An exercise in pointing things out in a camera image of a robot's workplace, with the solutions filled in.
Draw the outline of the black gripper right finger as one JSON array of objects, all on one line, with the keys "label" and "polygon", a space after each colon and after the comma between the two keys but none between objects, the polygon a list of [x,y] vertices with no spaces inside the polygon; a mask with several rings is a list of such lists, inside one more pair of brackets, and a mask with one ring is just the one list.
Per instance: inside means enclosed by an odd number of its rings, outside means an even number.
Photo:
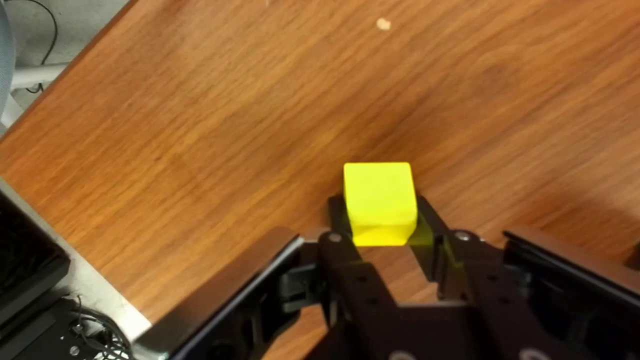
[{"label": "black gripper right finger", "polygon": [[409,240],[439,304],[410,309],[430,335],[502,335],[509,330],[509,284],[496,249],[467,231],[453,231],[432,204],[418,198],[417,231]]}]

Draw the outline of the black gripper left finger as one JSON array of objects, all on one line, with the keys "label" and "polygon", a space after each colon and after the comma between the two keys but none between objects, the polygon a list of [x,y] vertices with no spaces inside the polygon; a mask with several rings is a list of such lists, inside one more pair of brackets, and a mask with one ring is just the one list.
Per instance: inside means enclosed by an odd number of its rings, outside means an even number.
[{"label": "black gripper left finger", "polygon": [[331,330],[353,329],[356,335],[386,335],[396,321],[396,302],[379,270],[353,243],[346,201],[328,202],[331,231],[319,240],[320,270],[326,282],[323,311]]}]

